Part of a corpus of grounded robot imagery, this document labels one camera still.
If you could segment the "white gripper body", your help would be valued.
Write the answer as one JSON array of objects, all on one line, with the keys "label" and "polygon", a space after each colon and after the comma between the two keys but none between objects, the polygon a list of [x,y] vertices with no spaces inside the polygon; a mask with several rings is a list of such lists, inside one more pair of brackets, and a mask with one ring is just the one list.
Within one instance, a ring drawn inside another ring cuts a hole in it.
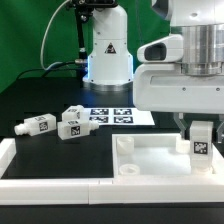
[{"label": "white gripper body", "polygon": [[224,74],[190,76],[181,71],[180,34],[141,46],[133,80],[133,103],[141,111],[223,114]]}]

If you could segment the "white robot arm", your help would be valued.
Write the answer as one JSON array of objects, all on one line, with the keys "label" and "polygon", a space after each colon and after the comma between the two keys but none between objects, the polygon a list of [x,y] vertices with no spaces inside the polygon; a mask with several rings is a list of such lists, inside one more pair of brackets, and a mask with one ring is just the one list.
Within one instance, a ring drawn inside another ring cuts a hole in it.
[{"label": "white robot arm", "polygon": [[181,130],[187,113],[224,115],[224,0],[151,0],[169,34],[127,51],[121,7],[93,11],[93,51],[84,84],[108,91],[133,84],[142,111],[172,112]]}]

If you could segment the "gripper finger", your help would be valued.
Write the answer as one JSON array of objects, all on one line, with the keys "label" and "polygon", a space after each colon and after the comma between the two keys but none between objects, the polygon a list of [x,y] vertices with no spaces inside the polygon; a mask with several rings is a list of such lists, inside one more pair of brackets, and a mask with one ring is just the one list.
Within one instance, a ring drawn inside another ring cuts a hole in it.
[{"label": "gripper finger", "polygon": [[189,137],[189,125],[185,121],[185,114],[184,113],[179,113],[175,112],[173,114],[173,119],[180,129],[180,135],[182,138],[188,138]]},{"label": "gripper finger", "polygon": [[216,130],[217,143],[222,143],[224,139],[224,114],[219,115],[219,122]]}]

